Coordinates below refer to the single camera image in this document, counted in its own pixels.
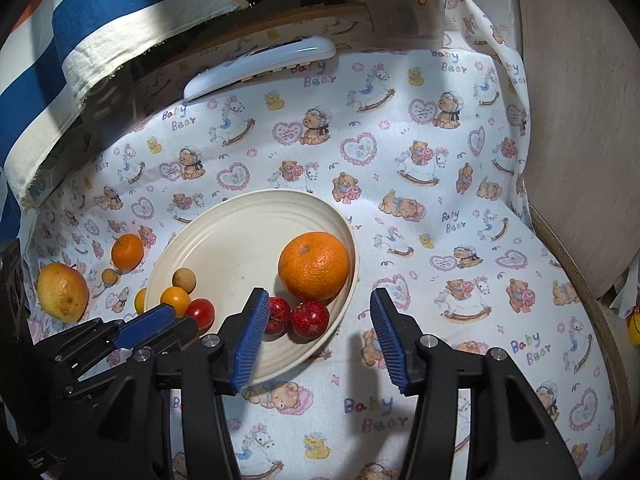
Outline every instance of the large orange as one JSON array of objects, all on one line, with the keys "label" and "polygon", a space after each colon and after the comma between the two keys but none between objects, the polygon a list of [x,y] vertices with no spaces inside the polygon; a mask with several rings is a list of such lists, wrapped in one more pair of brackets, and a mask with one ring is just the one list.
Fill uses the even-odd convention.
[{"label": "large orange", "polygon": [[131,233],[122,235],[111,248],[113,265],[125,272],[135,269],[144,255],[145,247],[142,240]]},{"label": "large orange", "polygon": [[347,281],[349,254],[329,233],[305,233],[293,238],[280,254],[278,276],[300,300],[328,300]]}]

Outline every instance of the brown panel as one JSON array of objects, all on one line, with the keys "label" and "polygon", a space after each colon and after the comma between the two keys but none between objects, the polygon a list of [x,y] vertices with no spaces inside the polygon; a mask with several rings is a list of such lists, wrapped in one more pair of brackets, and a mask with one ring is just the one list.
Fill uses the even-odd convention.
[{"label": "brown panel", "polygon": [[520,0],[530,202],[596,296],[640,247],[640,50],[608,0]]}]

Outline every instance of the yellow toy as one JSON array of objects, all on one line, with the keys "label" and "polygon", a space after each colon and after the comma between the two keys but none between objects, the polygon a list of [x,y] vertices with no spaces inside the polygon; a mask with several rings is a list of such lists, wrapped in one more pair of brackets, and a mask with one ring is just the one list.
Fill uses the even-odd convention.
[{"label": "yellow toy", "polygon": [[146,145],[148,146],[149,151],[154,155],[157,155],[162,151],[162,145],[155,137],[151,137],[150,139],[148,139]]},{"label": "yellow toy", "polygon": [[409,76],[409,84],[413,86],[422,86],[424,84],[424,78],[422,77],[422,71],[419,67],[410,68],[407,72]]},{"label": "yellow toy", "polygon": [[284,108],[284,101],[280,98],[280,94],[275,90],[265,94],[264,100],[267,103],[267,110],[280,110],[281,108]]},{"label": "yellow toy", "polygon": [[640,314],[637,309],[634,309],[629,320],[629,341],[632,345],[640,346]]},{"label": "yellow toy", "polygon": [[431,235],[428,235],[428,234],[420,235],[419,240],[420,240],[420,243],[422,244],[422,246],[425,249],[433,249],[434,248],[433,242],[431,241]]},{"label": "yellow toy", "polygon": [[310,433],[305,435],[302,443],[305,445],[305,456],[312,460],[322,460],[331,455],[331,449],[324,443],[322,433]]}]

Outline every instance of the orange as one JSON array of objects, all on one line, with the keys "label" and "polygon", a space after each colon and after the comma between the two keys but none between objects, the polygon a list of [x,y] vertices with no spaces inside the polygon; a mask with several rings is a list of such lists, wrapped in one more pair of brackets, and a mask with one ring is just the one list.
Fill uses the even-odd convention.
[{"label": "orange", "polygon": [[347,281],[349,254],[329,233],[305,233],[293,238],[280,254],[278,276],[300,300],[328,300]]},{"label": "orange", "polygon": [[122,235],[111,248],[113,265],[125,272],[135,269],[144,255],[145,247],[142,240],[131,233]]},{"label": "orange", "polygon": [[170,304],[175,310],[175,315],[182,317],[191,303],[191,298],[183,288],[170,286],[160,296],[160,303]]}]

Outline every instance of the ceramic plate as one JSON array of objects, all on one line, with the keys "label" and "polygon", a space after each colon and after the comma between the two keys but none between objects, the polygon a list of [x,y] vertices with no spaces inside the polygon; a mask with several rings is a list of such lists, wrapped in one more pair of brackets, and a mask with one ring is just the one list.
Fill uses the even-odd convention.
[{"label": "ceramic plate", "polygon": [[209,332],[217,332],[226,316],[242,310],[256,286],[295,307],[278,278],[283,248],[296,236],[326,231],[347,248],[351,273],[337,297],[327,305],[331,317],[322,337],[307,343],[285,334],[263,341],[250,384],[257,384],[295,367],[316,352],[338,327],[353,295],[358,275],[358,249],[349,224],[331,205],[306,192],[268,189],[237,196],[203,213],[167,246],[156,263],[146,291],[145,309],[159,303],[180,267],[196,274],[192,300],[207,298],[216,308]]}]

